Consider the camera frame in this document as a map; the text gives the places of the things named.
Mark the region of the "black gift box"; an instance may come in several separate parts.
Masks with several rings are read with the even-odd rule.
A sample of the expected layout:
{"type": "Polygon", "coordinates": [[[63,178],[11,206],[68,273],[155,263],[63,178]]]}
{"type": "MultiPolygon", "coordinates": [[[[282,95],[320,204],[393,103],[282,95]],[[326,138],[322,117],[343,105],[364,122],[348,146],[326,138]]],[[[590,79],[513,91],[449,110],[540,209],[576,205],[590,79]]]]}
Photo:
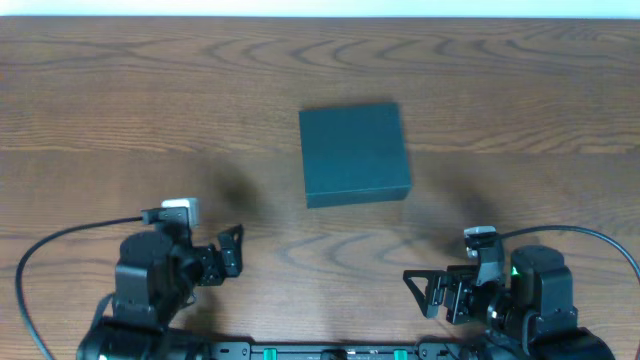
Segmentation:
{"type": "Polygon", "coordinates": [[[412,178],[397,104],[302,110],[299,129],[309,208],[408,196],[412,178]]]}

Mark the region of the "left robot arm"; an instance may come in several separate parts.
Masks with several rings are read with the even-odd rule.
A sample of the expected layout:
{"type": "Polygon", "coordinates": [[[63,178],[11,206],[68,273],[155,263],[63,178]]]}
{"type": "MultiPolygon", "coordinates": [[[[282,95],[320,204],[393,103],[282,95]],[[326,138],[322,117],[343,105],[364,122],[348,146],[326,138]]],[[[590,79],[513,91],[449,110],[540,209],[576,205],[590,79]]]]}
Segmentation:
{"type": "Polygon", "coordinates": [[[220,246],[195,246],[189,226],[158,223],[120,246],[112,315],[94,319],[78,359],[212,359],[210,341],[170,323],[193,304],[198,286],[220,286],[242,271],[244,228],[218,234],[220,246]]]}

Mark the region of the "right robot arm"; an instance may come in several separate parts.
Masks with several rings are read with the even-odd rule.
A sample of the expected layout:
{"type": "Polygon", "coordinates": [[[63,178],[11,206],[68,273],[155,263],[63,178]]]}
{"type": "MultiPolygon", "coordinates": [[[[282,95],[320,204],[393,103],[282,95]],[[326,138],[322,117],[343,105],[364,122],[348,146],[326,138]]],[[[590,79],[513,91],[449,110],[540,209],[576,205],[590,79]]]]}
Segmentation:
{"type": "Polygon", "coordinates": [[[463,344],[444,343],[448,359],[609,360],[608,345],[578,325],[573,278],[563,255],[530,245],[511,254],[505,270],[500,243],[471,247],[475,265],[406,270],[403,280],[421,313],[446,308],[453,325],[478,322],[486,333],[463,344]]]}

